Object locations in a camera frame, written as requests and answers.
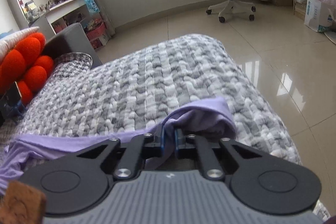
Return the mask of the grey white quilted blanket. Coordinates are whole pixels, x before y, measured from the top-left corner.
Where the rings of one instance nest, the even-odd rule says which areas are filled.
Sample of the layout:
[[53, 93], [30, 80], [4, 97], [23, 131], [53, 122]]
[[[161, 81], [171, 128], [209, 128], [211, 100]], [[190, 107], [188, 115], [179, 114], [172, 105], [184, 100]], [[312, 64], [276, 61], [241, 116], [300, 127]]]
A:
[[5, 121], [1, 147], [17, 135], [97, 136], [150, 128], [193, 101], [226, 100], [243, 144], [301, 163], [281, 118], [222, 43], [189, 34], [93, 67], [86, 53], [58, 57], [18, 122]]

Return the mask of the lavender purple garment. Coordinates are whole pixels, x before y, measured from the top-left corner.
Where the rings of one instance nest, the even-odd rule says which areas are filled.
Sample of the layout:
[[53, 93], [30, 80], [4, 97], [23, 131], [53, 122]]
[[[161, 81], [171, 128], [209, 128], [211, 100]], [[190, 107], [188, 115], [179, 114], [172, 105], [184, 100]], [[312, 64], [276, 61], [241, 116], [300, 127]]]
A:
[[5, 194], [8, 183], [23, 174], [30, 159], [55, 160], [102, 141], [117, 138], [125, 144], [137, 136], [156, 131], [164, 132], [165, 145], [162, 156], [151, 156], [146, 167], [156, 169], [163, 165], [174, 151], [174, 131], [177, 128], [201, 134], [210, 140], [236, 137], [233, 115], [223, 97], [207, 98], [183, 105], [164, 120], [151, 128], [129, 132], [111, 133], [106, 136], [53, 137], [22, 134], [14, 137], [5, 148], [1, 164], [1, 194]]

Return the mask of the white blue paper bag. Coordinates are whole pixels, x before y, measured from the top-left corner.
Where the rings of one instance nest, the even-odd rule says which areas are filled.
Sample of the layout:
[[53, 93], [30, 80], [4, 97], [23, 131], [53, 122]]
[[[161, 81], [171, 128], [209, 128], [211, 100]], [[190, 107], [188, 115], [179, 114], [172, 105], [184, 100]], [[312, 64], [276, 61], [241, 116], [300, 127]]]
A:
[[314, 32], [329, 31], [335, 22], [335, 0], [307, 0], [304, 24]]

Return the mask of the orange red plush cushion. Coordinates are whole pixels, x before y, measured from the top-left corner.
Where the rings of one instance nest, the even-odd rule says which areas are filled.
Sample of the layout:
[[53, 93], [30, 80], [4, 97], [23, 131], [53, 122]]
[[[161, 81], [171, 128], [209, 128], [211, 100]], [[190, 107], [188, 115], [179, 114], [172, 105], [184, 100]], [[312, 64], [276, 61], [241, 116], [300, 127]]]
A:
[[22, 39], [11, 50], [1, 51], [2, 95], [16, 81], [26, 106], [44, 87], [54, 68], [53, 59], [42, 55], [45, 44], [45, 36], [36, 32]]

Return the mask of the brown furry patch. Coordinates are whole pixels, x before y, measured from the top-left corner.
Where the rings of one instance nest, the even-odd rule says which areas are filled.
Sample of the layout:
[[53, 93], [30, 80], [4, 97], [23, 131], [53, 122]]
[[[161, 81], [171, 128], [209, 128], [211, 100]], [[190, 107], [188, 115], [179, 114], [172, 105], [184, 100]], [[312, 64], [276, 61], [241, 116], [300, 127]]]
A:
[[46, 195], [40, 190], [12, 181], [1, 200], [1, 223], [42, 223], [46, 201]]

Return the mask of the dark grey sofa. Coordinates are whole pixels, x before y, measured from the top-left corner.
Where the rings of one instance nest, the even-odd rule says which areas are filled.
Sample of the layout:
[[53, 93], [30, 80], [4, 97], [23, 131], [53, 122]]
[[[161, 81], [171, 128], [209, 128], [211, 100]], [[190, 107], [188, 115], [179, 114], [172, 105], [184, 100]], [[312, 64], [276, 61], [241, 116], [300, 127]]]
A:
[[74, 23], [60, 31], [46, 42], [42, 55], [56, 59], [63, 54], [82, 52], [92, 57], [92, 68], [102, 65], [80, 23]]

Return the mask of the white pillow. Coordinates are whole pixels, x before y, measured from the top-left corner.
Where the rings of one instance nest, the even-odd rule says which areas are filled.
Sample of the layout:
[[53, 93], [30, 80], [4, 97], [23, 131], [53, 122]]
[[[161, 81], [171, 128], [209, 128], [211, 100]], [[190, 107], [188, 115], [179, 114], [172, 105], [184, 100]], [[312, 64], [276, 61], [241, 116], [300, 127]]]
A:
[[22, 39], [30, 34], [38, 32], [39, 27], [30, 27], [14, 32], [1, 39], [1, 51], [9, 51], [14, 48]]

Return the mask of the smartphone on stand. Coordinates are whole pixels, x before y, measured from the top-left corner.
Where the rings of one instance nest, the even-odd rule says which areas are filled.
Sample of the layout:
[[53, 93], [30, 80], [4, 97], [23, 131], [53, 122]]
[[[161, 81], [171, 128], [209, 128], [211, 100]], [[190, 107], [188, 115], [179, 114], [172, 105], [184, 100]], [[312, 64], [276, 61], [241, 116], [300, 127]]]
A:
[[18, 88], [18, 84], [15, 81], [11, 87], [1, 97], [1, 112], [8, 113], [14, 107], [17, 107], [21, 103], [21, 93]]

